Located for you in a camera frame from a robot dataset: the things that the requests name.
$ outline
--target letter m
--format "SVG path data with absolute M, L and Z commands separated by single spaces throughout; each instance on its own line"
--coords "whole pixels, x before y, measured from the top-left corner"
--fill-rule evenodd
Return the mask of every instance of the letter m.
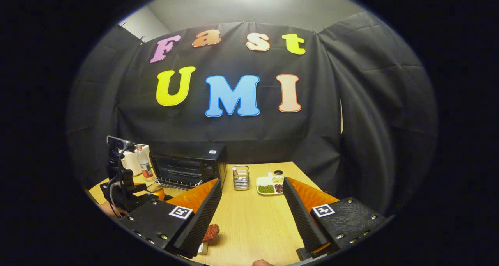
M 257 76 L 242 76 L 237 86 L 232 90 L 224 76 L 209 76 L 206 83 L 210 85 L 210 108 L 206 111 L 208 117 L 220 117 L 223 114 L 219 102 L 225 108 L 227 114 L 234 113 L 237 103 L 241 101 L 238 115 L 258 115 L 257 108 Z

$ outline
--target yellow letter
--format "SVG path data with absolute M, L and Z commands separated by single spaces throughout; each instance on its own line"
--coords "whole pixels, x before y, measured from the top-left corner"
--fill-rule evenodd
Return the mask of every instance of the yellow letter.
M 170 79 L 175 74 L 175 71 L 168 70 L 157 75 L 156 100 L 163 106 L 173 106 L 180 104 L 189 93 L 189 83 L 191 82 L 191 74 L 196 70 L 194 66 L 183 67 L 179 70 L 180 73 L 180 88 L 177 94 L 168 94 Z
M 296 98 L 296 82 L 299 80 L 297 76 L 290 74 L 281 74 L 276 76 L 276 79 L 281 83 L 282 103 L 279 105 L 281 112 L 298 112 L 301 110 L 301 105 L 298 104 Z
M 203 47 L 205 44 L 217 44 L 221 41 L 219 35 L 220 31 L 216 29 L 203 31 L 196 35 L 197 39 L 192 42 L 192 46 L 198 48 Z
M 246 42 L 246 47 L 253 51 L 268 51 L 271 48 L 271 44 L 267 42 L 269 37 L 265 34 L 260 33 L 249 33 L 246 37 L 249 42 Z
M 298 38 L 298 35 L 287 34 L 282 35 L 282 38 L 286 39 L 286 48 L 288 51 L 297 55 L 302 55 L 305 53 L 305 49 L 302 49 L 298 46 L 298 43 L 304 43 L 305 40 L 303 40 L 302 38 Z

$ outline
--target white wall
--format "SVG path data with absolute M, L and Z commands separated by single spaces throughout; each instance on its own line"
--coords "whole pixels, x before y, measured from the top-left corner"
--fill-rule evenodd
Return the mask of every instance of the white wall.
M 142 39 L 144 42 L 153 40 L 170 32 L 148 6 L 144 6 L 132 13 L 130 16 L 123 19 L 119 25 L 122 25 L 123 23 L 125 23 L 123 28 L 130 31 L 130 33 L 137 38 L 144 36 Z

